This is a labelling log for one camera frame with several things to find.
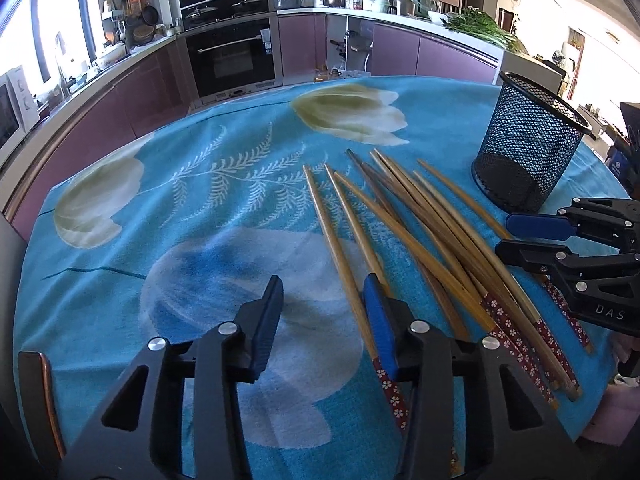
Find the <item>dark wooden chopstick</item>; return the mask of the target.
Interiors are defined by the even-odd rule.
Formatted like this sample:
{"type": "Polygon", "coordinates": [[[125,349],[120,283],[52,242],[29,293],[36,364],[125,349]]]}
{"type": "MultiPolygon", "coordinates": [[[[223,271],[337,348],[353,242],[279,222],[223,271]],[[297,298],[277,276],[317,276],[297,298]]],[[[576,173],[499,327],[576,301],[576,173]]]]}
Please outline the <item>dark wooden chopstick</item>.
{"type": "MultiPolygon", "coordinates": [[[[346,150],[346,155],[354,163],[363,179],[366,181],[368,188],[375,197],[375,201],[378,206],[381,206],[388,214],[390,214],[404,229],[407,227],[404,220],[398,214],[395,206],[387,198],[385,192],[381,188],[381,180],[376,176],[376,172],[368,164],[366,164],[358,155],[356,155],[350,148],[346,150]]],[[[427,269],[422,262],[417,258],[414,258],[414,262],[418,267],[418,270],[423,278],[423,281],[431,289],[435,299],[438,302],[442,314],[452,329],[454,336],[458,339],[470,341],[471,336],[464,324],[462,317],[460,316],[457,308],[450,299],[448,292],[444,289],[444,286],[440,284],[440,281],[431,274],[431,271],[427,269]]]]}

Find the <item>purple kitchen cabinets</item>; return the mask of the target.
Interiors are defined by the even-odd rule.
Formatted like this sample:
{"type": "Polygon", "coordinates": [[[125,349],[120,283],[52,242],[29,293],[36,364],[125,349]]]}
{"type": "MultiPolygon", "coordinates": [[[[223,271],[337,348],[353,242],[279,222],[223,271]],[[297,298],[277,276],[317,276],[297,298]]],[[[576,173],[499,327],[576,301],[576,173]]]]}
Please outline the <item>purple kitchen cabinets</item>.
{"type": "MultiPolygon", "coordinates": [[[[348,32],[363,28],[373,75],[496,81],[504,51],[431,21],[345,9],[294,9],[277,18],[284,84],[314,79],[348,32]]],[[[118,62],[15,145],[1,150],[1,217],[27,240],[50,188],[115,148],[183,118],[198,106],[181,37],[118,62]]]]}

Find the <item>kitchen window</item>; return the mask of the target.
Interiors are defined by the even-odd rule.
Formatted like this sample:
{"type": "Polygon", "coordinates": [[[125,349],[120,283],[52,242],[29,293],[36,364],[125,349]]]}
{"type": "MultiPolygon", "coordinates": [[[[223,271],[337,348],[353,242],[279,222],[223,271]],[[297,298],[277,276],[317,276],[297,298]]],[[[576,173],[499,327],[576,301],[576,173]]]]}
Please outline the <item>kitchen window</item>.
{"type": "Polygon", "coordinates": [[[85,73],[105,39],[100,5],[100,0],[6,0],[2,72],[21,67],[33,94],[85,73]]]}

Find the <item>wooden chair back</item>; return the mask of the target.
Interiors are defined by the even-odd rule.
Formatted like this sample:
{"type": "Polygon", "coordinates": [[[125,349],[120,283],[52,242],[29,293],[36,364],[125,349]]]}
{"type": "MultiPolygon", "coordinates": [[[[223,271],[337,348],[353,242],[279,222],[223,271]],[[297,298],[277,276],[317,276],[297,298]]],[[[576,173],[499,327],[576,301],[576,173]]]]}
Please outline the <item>wooden chair back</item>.
{"type": "Polygon", "coordinates": [[[41,352],[21,351],[17,369],[30,442],[42,466],[57,470],[66,449],[54,404],[49,360],[41,352]]]}

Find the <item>black mesh utensil holder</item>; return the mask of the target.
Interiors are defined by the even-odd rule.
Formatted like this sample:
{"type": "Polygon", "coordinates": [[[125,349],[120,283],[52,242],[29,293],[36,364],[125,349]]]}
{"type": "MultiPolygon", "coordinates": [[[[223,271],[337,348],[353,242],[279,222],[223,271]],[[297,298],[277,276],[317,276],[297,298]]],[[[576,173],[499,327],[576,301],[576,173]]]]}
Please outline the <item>black mesh utensil holder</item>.
{"type": "Polygon", "coordinates": [[[502,72],[500,92],[472,162],[476,185],[501,210],[540,211],[591,128],[538,82],[502,72]]]}

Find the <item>blue floral tablecloth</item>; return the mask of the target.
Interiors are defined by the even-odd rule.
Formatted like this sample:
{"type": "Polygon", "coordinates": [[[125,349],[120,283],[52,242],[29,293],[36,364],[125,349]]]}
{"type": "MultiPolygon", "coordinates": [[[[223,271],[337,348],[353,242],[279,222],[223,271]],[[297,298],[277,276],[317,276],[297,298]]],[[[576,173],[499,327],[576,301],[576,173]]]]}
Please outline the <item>blue floral tablecloth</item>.
{"type": "MultiPolygon", "coordinates": [[[[502,239],[418,159],[506,229],[509,214],[471,172],[500,87],[501,80],[492,86],[418,76],[301,84],[181,119],[56,186],[28,242],[13,344],[16,368],[21,351],[49,360],[66,453],[149,340],[200,338],[259,299],[277,275],[283,308],[267,367],[256,382],[236,386],[249,479],[397,479],[402,433],[349,307],[303,168],[314,174],[357,286],[370,272],[324,169],[328,164],[375,201],[348,148],[375,171],[375,148],[409,174],[416,170],[495,252],[502,239]]],[[[378,256],[390,298],[458,339],[416,257],[342,190],[378,256]]],[[[582,142],[540,211],[530,214],[556,214],[574,197],[629,200],[582,142]]],[[[506,268],[552,331],[582,395],[571,401],[551,389],[526,354],[509,350],[502,335],[493,337],[578,448],[575,441],[614,373],[615,332],[576,318],[594,347],[587,353],[533,273],[506,268]]],[[[464,385],[457,378],[449,479],[465,479],[464,458],[464,385]]],[[[590,474],[582,455],[579,479],[590,474]]]]}

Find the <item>green leafy vegetables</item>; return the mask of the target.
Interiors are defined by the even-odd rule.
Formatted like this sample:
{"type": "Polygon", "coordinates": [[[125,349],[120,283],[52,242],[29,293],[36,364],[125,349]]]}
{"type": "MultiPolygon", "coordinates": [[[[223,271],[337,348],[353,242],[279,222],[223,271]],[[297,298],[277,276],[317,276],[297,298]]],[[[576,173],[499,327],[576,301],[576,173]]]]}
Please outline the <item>green leafy vegetables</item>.
{"type": "Polygon", "coordinates": [[[472,6],[460,12],[447,13],[442,19],[442,24],[453,32],[472,36],[508,52],[528,53],[517,36],[506,32],[489,14],[472,6]]]}

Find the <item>white microwave oven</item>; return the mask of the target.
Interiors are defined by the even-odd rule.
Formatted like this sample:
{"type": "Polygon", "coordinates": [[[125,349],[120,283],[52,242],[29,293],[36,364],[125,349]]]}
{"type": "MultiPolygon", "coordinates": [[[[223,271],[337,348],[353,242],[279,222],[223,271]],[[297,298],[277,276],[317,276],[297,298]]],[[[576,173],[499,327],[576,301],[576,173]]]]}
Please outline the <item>white microwave oven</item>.
{"type": "Polygon", "coordinates": [[[40,121],[39,107],[22,66],[1,75],[1,151],[3,166],[40,121]]]}

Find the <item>black built-in oven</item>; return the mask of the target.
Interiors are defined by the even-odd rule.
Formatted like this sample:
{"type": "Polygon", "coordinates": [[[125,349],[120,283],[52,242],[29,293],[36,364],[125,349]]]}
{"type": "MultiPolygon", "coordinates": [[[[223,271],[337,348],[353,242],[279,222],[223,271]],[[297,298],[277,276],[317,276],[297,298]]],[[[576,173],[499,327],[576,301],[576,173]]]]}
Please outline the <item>black built-in oven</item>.
{"type": "Polygon", "coordinates": [[[277,80],[268,18],[186,37],[186,52],[201,99],[277,80]]]}

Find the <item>black range hood stove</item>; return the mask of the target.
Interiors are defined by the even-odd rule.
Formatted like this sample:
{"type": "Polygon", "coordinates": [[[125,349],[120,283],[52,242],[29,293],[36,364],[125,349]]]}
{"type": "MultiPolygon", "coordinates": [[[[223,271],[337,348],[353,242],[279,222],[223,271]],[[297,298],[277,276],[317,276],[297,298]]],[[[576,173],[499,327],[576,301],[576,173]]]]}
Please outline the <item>black range hood stove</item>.
{"type": "Polygon", "coordinates": [[[184,30],[271,10],[270,0],[178,0],[184,30]]]}

